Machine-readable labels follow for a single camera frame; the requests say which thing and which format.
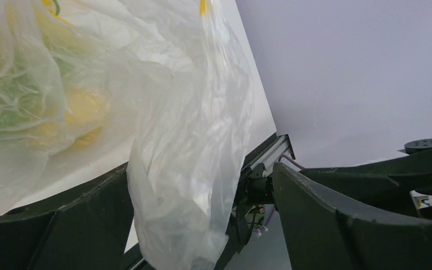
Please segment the clear plastic bag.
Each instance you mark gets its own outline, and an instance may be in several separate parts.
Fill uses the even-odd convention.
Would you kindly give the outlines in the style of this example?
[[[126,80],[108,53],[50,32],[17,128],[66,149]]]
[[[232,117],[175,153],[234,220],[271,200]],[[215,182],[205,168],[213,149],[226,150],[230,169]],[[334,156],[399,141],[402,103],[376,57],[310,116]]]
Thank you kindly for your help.
[[[0,216],[126,165],[143,256],[213,269],[249,150],[252,76],[220,1],[54,1],[107,50],[110,114],[60,151],[0,142]]]

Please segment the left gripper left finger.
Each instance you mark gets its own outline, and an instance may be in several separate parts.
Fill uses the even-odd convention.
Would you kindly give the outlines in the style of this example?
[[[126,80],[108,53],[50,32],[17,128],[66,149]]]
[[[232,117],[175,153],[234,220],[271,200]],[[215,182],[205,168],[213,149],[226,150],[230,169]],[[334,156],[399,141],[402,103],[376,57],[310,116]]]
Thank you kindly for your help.
[[[126,165],[0,216],[0,269],[119,269],[133,206]]]

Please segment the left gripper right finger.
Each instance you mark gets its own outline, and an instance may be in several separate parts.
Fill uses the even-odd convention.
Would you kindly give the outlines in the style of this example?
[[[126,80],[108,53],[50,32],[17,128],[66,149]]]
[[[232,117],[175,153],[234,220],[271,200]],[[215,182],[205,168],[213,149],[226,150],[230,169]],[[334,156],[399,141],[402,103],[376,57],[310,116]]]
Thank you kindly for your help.
[[[273,167],[292,269],[432,269],[432,148],[397,159],[296,171]]]

